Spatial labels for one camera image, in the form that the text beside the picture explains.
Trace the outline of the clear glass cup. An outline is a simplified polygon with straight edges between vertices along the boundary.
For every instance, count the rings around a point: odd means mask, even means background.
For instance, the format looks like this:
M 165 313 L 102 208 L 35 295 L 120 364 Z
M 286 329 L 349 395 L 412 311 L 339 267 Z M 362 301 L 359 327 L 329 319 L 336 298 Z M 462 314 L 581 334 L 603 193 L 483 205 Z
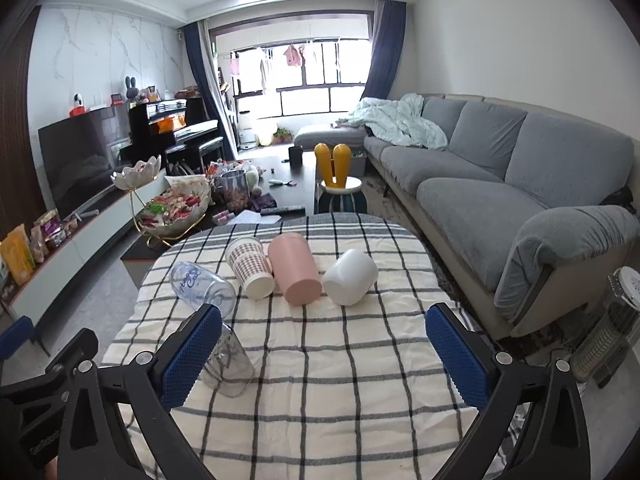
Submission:
M 238 336 L 227 324 L 205 362 L 200 378 L 206 386 L 228 398 L 243 393 L 255 375 L 255 369 Z

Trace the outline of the patterned paper cup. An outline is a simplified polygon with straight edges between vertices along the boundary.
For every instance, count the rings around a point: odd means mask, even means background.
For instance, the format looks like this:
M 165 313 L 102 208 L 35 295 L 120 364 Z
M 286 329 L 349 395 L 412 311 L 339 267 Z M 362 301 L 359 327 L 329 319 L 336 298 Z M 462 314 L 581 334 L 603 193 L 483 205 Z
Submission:
M 270 296 L 276 288 L 264 246 L 254 237 L 238 237 L 226 250 L 226 261 L 246 296 L 253 300 Z

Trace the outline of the pink plastic cup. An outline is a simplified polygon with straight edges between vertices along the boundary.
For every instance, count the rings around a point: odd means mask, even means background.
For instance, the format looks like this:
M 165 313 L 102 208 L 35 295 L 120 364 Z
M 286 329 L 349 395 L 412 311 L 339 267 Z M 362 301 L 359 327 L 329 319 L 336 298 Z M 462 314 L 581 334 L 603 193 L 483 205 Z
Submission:
M 305 237 L 284 233 L 268 246 L 274 279 L 285 300 L 292 306 L 306 306 L 322 292 L 320 276 Z

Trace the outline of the white plastic cup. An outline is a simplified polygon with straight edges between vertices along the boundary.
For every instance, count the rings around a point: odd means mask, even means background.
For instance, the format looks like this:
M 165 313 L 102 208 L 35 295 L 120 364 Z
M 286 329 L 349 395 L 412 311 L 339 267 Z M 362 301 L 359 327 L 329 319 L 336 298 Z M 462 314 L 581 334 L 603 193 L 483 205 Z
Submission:
M 323 290 L 339 306 L 352 306 L 367 295 L 378 280 L 378 267 L 370 256 L 349 249 L 322 276 Z

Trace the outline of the yellow snack bag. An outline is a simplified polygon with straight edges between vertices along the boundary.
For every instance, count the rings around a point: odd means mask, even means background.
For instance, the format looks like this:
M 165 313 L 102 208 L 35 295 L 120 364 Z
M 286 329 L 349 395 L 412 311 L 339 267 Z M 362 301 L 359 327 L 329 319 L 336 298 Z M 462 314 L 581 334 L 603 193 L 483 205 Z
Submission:
M 35 272 L 29 240 L 24 224 L 20 224 L 1 242 L 1 257 L 18 286 L 27 283 Z

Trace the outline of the white tv cabinet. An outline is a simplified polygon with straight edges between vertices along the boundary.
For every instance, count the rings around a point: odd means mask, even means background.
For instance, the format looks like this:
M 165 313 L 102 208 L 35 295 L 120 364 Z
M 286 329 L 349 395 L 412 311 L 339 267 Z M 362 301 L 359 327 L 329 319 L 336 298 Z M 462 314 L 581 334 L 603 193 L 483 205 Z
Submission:
M 40 266 L 6 308 L 11 318 L 27 316 L 36 325 L 66 285 L 120 231 L 130 225 L 143 205 L 167 188 L 162 171 L 134 193 L 125 193 L 85 222 Z

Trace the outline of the plaid checked tablecloth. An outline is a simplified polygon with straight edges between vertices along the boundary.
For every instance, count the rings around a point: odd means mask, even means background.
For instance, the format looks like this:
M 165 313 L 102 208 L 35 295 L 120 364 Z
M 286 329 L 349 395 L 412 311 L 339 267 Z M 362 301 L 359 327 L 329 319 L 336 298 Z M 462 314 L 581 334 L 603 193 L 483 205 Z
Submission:
M 224 254 L 238 238 L 306 238 L 319 270 L 349 249 L 368 254 L 378 281 L 358 304 L 327 296 L 294 307 L 282 295 L 235 298 L 230 326 L 254 365 L 235 398 L 196 384 L 173 413 L 218 479 L 429 479 L 476 417 L 442 368 L 424 315 L 448 296 L 427 251 L 398 224 L 364 214 L 318 214 L 273 226 L 222 226 L 158 258 L 134 314 L 105 352 L 122 365 L 157 349 L 189 315 L 170 286 L 179 261 L 232 278 Z

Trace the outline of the two-tier snack tray stand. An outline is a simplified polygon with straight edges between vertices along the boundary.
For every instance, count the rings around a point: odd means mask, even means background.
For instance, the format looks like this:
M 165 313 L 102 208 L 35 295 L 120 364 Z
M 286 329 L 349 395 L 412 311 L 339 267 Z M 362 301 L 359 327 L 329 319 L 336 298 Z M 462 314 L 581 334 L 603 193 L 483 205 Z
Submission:
M 161 162 L 160 156 L 152 156 L 111 175 L 116 188 L 128 193 L 134 227 L 148 247 L 170 247 L 204 220 L 212 203 L 212 188 L 204 176 L 166 177 L 166 190 L 142 200 L 138 191 L 157 180 Z

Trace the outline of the black television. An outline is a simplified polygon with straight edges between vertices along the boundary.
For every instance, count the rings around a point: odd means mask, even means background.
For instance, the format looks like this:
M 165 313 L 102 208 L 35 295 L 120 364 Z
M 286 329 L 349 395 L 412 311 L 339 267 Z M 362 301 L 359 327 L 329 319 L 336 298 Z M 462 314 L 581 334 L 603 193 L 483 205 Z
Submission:
M 111 175 L 129 160 L 125 105 L 102 107 L 66 118 L 38 131 L 48 185 L 61 217 L 66 218 L 113 186 Z

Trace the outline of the black remote control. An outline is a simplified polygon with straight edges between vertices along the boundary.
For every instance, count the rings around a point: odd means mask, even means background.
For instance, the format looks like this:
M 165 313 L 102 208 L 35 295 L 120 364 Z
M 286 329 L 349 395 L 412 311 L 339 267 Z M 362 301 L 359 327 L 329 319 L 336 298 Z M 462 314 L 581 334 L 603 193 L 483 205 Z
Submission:
M 262 208 L 260 214 L 262 216 L 274 216 L 275 214 L 306 214 L 306 208 L 302 205 Z

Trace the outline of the grey sofa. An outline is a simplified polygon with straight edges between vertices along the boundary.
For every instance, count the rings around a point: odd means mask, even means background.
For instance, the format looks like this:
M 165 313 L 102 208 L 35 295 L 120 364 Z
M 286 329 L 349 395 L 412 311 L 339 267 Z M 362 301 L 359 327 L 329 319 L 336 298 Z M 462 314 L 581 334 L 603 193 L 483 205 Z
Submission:
M 364 151 L 492 339 L 523 337 L 592 308 L 639 253 L 639 144 L 556 110 L 422 94 L 443 150 L 404 148 L 368 127 L 304 129 L 302 148 Z

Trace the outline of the black coffee table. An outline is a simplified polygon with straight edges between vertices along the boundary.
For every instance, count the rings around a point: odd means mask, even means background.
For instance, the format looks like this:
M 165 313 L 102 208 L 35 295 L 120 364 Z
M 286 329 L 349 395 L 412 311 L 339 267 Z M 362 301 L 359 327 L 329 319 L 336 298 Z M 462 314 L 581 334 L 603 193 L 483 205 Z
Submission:
M 180 237 L 157 240 L 139 237 L 122 255 L 134 286 L 141 287 L 153 263 L 166 250 L 192 234 L 223 226 L 239 217 L 242 211 L 253 211 L 244 223 L 256 223 L 277 214 L 284 220 L 314 214 L 317 192 L 317 163 L 314 155 L 295 146 L 260 148 L 241 155 L 245 162 L 244 178 L 222 178 L 214 183 L 212 199 L 198 223 Z

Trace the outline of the black piano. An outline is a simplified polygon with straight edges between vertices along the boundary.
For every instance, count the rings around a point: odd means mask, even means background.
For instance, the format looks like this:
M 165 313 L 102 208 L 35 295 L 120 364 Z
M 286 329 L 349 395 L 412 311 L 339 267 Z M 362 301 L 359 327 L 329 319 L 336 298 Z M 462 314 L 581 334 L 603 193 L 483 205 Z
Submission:
M 201 174 L 224 157 L 224 136 L 199 96 L 141 103 L 130 107 L 129 144 L 119 151 L 124 162 L 162 156 L 168 174 Z

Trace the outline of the yellow rabbit ear stool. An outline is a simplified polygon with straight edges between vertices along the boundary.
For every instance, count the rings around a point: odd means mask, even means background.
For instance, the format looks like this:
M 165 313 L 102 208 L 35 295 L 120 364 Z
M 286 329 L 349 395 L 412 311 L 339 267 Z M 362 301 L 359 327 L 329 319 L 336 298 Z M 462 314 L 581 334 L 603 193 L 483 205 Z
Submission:
M 321 177 L 318 213 L 366 214 L 368 202 L 362 192 L 362 182 L 349 174 L 352 164 L 350 147 L 346 144 L 336 144 L 334 148 L 329 148 L 324 143 L 318 143 L 314 147 L 314 156 Z

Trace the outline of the light green blanket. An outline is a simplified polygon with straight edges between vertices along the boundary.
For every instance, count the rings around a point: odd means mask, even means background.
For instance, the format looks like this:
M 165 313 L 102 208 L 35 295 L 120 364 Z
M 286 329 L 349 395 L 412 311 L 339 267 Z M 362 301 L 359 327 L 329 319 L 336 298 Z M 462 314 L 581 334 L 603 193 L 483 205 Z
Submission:
M 368 127 L 378 139 L 404 148 L 443 150 L 449 141 L 444 130 L 422 116 L 424 96 L 407 93 L 399 100 L 362 98 L 355 109 L 336 123 Z

